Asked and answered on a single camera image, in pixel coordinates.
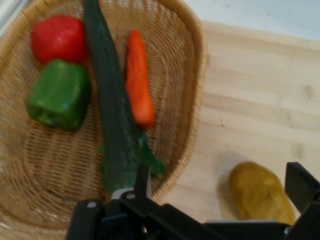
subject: yellow potato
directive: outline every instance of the yellow potato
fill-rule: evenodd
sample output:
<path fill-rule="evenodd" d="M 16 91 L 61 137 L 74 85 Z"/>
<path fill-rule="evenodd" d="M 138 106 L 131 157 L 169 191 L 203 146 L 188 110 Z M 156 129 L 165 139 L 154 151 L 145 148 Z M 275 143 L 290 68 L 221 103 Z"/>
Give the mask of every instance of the yellow potato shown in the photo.
<path fill-rule="evenodd" d="M 254 162 L 236 166 L 229 187 L 243 219 L 274 220 L 292 225 L 295 212 L 278 177 Z"/>

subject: woven wicker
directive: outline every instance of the woven wicker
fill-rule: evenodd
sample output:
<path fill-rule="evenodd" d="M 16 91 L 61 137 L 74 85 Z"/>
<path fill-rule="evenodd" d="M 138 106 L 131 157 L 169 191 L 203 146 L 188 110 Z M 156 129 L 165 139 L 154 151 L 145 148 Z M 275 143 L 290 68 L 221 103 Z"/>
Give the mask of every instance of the woven wicker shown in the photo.
<path fill-rule="evenodd" d="M 206 68 L 201 22 L 180 0 L 101 0 L 121 66 L 127 38 L 146 45 L 156 125 L 149 145 L 168 169 L 153 179 L 153 199 L 167 192 L 187 165 L 198 128 Z M 43 66 L 30 49 L 33 24 L 53 14 L 83 17 L 81 0 L 35 0 L 0 44 L 0 238 L 63 239 L 78 201 L 104 198 L 98 153 L 102 143 L 97 89 L 76 133 L 31 120 L 24 101 Z"/>

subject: carrot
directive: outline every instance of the carrot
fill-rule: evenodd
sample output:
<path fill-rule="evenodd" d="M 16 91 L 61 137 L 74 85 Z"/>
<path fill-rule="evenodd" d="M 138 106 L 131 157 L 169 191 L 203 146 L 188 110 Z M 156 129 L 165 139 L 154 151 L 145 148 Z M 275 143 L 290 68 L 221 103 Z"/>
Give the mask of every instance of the carrot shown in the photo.
<path fill-rule="evenodd" d="M 137 30 L 128 39 L 125 87 L 135 123 L 145 131 L 155 124 L 155 109 L 149 94 L 146 49 Z"/>

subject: green leaf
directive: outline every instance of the green leaf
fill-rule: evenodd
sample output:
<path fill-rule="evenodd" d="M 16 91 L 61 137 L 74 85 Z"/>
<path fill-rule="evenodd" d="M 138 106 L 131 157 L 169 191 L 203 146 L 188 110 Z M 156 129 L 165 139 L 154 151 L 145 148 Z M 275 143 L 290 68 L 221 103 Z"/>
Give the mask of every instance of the green leaf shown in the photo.
<path fill-rule="evenodd" d="M 151 173 L 154 175 L 164 174 L 167 169 L 166 166 L 153 154 L 151 148 L 148 145 L 148 135 L 145 131 L 139 131 L 139 147 L 142 151 L 142 163 L 149 164 L 151 168 Z M 101 145 L 99 148 L 99 153 L 103 154 L 105 152 L 105 146 Z M 102 162 L 101 173 L 104 174 L 105 163 Z"/>
<path fill-rule="evenodd" d="M 105 152 L 105 145 L 102 144 L 102 145 L 99 147 L 98 152 L 99 152 L 100 154 L 103 154 L 103 153 Z"/>

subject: wooden table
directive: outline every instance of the wooden table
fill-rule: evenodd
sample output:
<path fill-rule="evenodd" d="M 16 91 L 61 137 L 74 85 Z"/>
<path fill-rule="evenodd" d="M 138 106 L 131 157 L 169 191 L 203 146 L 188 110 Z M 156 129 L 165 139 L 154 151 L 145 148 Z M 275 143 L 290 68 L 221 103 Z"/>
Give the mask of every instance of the wooden table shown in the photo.
<path fill-rule="evenodd" d="M 320 180 L 320 42 L 204 23 L 208 69 L 194 154 L 161 203 L 198 221 L 236 218 L 226 186 L 255 161 L 284 183 L 299 161 Z"/>

